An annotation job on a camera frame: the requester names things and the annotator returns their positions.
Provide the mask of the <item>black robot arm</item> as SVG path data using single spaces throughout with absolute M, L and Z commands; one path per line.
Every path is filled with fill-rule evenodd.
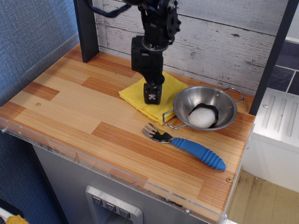
M 131 68 L 140 73 L 144 79 L 143 97 L 146 104 L 160 104 L 162 85 L 165 81 L 163 72 L 163 51 L 173 44 L 175 34 L 180 31 L 176 0 L 126 0 L 125 5 L 106 12 L 85 1 L 93 12 L 107 18 L 137 6 L 141 13 L 143 36 L 132 38 Z

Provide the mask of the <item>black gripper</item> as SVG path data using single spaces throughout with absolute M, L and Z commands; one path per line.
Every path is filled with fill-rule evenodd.
M 133 71 L 140 73 L 146 83 L 143 85 L 143 96 L 146 104 L 160 104 L 162 96 L 163 52 L 152 51 L 144 47 L 143 36 L 132 38 L 131 43 L 131 67 Z

